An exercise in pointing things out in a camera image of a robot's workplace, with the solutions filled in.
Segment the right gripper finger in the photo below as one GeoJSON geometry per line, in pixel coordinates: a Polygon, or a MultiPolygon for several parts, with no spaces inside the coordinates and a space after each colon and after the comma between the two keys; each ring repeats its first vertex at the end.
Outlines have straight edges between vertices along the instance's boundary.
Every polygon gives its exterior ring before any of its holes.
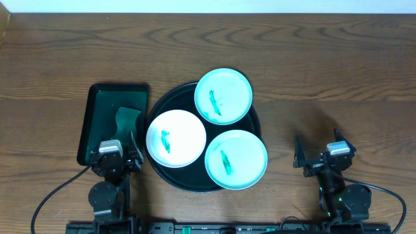
{"type": "Polygon", "coordinates": [[[345,143],[347,143],[347,139],[341,134],[340,130],[335,128],[333,130],[333,133],[334,133],[334,137],[335,137],[336,142],[345,142],[345,143]]]}
{"type": "Polygon", "coordinates": [[[295,163],[305,163],[306,155],[303,149],[301,140],[299,136],[295,136],[295,153],[294,153],[294,162],[295,163]]]}

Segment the green sponge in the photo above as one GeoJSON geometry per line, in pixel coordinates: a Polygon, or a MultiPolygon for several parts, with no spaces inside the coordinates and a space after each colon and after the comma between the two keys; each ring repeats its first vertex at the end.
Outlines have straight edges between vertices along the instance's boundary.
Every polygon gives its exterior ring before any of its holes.
{"type": "Polygon", "coordinates": [[[140,110],[131,109],[127,107],[120,107],[116,113],[116,133],[111,137],[112,140],[119,140],[122,144],[127,144],[129,141],[129,132],[137,137],[136,123],[138,117],[141,115],[140,110]]]}

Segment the white plate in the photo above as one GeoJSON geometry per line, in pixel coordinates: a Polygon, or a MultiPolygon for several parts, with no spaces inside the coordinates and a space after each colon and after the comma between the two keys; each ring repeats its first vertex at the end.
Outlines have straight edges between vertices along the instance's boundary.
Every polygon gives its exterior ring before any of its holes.
{"type": "Polygon", "coordinates": [[[185,110],[169,110],[158,115],[146,133],[151,158],[169,168],[193,163],[204,151],[206,141],[202,121],[185,110]]]}

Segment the mint green plate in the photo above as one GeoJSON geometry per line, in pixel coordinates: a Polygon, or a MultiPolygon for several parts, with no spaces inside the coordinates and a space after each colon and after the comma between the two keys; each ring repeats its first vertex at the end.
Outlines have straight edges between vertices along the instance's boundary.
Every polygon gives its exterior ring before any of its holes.
{"type": "Polygon", "coordinates": [[[242,190],[256,184],[268,164],[267,149],[254,134],[230,130],[216,136],[205,152],[205,168],[220,187],[242,190]]]}
{"type": "Polygon", "coordinates": [[[242,119],[252,106],[253,91],[247,78],[230,68],[206,73],[197,83],[194,102],[199,114],[216,125],[242,119]]]}

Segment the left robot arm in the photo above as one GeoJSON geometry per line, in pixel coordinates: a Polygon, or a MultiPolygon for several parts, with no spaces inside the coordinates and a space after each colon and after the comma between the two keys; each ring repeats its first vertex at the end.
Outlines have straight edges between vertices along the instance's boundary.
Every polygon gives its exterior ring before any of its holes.
{"type": "Polygon", "coordinates": [[[100,142],[92,153],[92,171],[104,180],[95,184],[88,194],[97,222],[111,223],[125,220],[130,206],[130,178],[140,172],[144,162],[132,131],[125,146],[119,140],[100,142]]]}

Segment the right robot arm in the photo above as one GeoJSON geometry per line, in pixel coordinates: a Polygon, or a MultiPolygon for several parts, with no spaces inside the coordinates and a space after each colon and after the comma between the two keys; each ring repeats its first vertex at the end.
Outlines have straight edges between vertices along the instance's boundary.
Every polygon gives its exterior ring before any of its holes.
{"type": "Polygon", "coordinates": [[[295,137],[294,168],[302,168],[304,177],[316,177],[319,183],[319,205],[338,223],[369,218],[371,190],[365,185],[346,185],[342,171],[352,165],[356,148],[334,129],[335,141],[327,144],[318,159],[308,159],[299,136],[295,137]]]}

